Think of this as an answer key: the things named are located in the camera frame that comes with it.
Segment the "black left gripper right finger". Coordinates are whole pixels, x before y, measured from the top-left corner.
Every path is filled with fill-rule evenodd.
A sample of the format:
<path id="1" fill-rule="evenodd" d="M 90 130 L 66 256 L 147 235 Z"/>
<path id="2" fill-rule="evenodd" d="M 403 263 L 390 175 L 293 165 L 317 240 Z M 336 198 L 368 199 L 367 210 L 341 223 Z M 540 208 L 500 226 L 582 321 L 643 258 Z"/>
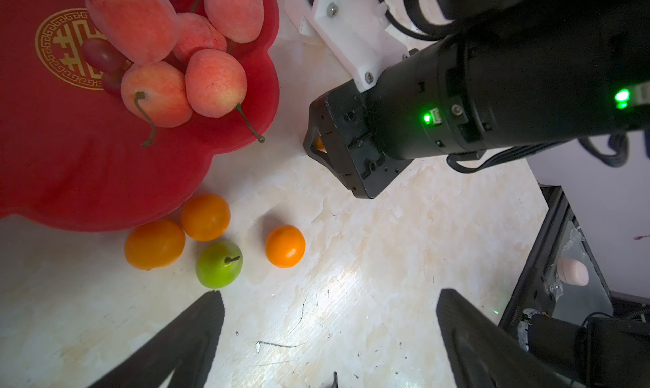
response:
<path id="1" fill-rule="evenodd" d="M 443 289 L 436 313 L 458 387 L 567 387 L 458 291 Z"/>

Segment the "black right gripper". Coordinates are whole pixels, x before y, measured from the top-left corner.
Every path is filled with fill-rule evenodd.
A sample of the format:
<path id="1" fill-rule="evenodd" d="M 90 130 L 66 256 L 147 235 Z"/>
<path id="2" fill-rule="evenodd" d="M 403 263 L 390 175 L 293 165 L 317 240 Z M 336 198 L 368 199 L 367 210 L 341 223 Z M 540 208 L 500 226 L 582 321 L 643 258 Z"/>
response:
<path id="1" fill-rule="evenodd" d="M 306 154 L 356 198 L 373 199 L 415 159 L 486 152 L 465 87 L 465 50 L 438 42 L 382 73 L 365 93 L 349 81 L 311 103 Z M 326 153 L 315 146 L 323 139 Z"/>

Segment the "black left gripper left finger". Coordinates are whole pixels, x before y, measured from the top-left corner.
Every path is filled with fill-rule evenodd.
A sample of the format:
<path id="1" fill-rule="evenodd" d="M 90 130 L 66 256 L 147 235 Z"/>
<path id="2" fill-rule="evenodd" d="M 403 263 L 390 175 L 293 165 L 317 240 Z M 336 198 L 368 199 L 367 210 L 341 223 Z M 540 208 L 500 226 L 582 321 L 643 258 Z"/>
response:
<path id="1" fill-rule="evenodd" d="M 94 387 L 203 387 L 213 365 L 223 323 L 222 294 L 211 291 L 160 330 L 155 337 Z"/>

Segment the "orange fake kumquat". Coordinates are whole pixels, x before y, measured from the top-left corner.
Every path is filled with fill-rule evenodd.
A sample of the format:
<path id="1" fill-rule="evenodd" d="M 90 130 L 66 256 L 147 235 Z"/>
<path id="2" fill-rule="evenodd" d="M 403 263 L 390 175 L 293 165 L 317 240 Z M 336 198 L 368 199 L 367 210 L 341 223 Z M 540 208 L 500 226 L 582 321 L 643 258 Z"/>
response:
<path id="1" fill-rule="evenodd" d="M 150 271 L 174 264 L 185 249 L 186 234 L 172 220 L 135 228 L 125 240 L 125 258 L 132 267 Z"/>
<path id="2" fill-rule="evenodd" d="M 324 143 L 323 143 L 323 139 L 321 137 L 317 138 L 317 140 L 315 142 L 315 146 L 316 146 L 317 150 L 319 150 L 320 152 L 323 152 L 323 153 L 327 152 L 327 150 L 326 150 L 326 148 L 324 146 Z"/>
<path id="3" fill-rule="evenodd" d="M 216 194 L 204 193 L 191 198 L 180 214 L 186 234 L 198 242 L 211 242 L 220 238 L 230 225 L 230 206 Z"/>
<path id="4" fill-rule="evenodd" d="M 306 240 L 298 228 L 282 225 L 268 235 L 265 251 L 271 264 L 283 269 L 292 268 L 303 258 Z"/>

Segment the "pink fake peach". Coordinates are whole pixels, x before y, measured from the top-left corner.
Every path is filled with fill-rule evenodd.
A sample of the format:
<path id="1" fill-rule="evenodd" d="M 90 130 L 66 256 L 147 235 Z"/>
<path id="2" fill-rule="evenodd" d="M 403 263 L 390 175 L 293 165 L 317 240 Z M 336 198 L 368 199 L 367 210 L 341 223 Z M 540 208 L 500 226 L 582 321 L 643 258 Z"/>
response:
<path id="1" fill-rule="evenodd" d="M 184 73 L 165 61 L 131 66 L 122 77 L 120 95 L 127 110 L 150 127 L 143 147 L 153 144 L 159 127 L 179 127 L 194 113 L 186 96 Z"/>
<path id="2" fill-rule="evenodd" d="M 179 40 L 179 16 L 169 0 L 85 0 L 107 40 L 137 65 L 166 58 Z"/>
<path id="3" fill-rule="evenodd" d="M 187 64 L 197 51 L 215 49 L 226 52 L 228 41 L 213 24 L 196 13 L 179 13 L 179 40 L 172 53 L 178 61 Z"/>
<path id="4" fill-rule="evenodd" d="M 256 40 L 262 31 L 263 0 L 204 0 L 204 7 L 213 27 L 238 44 Z"/>
<path id="5" fill-rule="evenodd" d="M 186 97 L 194 112 L 208 118 L 221 118 L 236 110 L 257 142 L 262 136 L 250 123 L 242 108 L 248 90 L 243 66 L 230 54 L 216 49 L 200 49 L 186 68 Z"/>

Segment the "purple fake grape bunch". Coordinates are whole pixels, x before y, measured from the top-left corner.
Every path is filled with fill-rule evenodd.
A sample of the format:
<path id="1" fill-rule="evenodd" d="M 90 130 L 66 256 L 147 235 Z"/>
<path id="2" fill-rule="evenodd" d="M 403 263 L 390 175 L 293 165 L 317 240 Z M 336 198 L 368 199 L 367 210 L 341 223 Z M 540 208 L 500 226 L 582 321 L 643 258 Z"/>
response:
<path id="1" fill-rule="evenodd" d="M 127 63 L 133 63 L 121 54 L 105 35 L 102 39 L 85 41 L 81 46 L 81 55 L 90 66 L 103 73 L 103 88 L 108 93 L 118 91 L 118 81 L 125 72 Z"/>

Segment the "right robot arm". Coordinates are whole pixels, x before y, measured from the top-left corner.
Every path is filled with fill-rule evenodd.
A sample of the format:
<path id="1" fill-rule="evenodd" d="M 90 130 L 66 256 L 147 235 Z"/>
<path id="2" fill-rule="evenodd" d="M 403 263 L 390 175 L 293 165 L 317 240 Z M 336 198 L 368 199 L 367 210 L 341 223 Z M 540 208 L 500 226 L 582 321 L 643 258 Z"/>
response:
<path id="1" fill-rule="evenodd" d="M 649 0 L 403 0 L 427 47 L 311 103 L 303 143 L 357 198 L 415 159 L 473 174 L 577 140 L 610 167 L 649 129 Z"/>

